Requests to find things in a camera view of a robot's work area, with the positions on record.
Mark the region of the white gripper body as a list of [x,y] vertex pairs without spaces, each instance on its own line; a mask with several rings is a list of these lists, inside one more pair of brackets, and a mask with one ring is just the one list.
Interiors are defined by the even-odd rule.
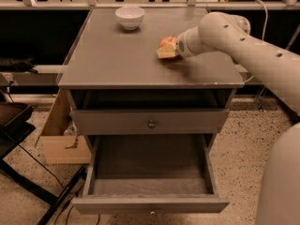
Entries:
[[198,27],[188,29],[176,39],[176,50],[182,57],[196,56],[203,52]]

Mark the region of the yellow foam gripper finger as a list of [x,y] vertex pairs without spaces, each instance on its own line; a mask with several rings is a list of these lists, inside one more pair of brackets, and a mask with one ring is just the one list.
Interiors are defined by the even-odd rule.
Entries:
[[173,59],[178,55],[179,53],[173,43],[169,43],[157,49],[157,57],[159,59]]

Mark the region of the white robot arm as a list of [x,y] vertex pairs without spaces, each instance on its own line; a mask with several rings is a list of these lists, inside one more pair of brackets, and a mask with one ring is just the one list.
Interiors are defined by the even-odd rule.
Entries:
[[[211,12],[199,25],[161,42],[157,56],[174,58],[219,51],[228,54],[273,94],[300,113],[300,57],[250,35],[249,21]],[[255,225],[300,225],[300,124],[283,132],[266,161]]]

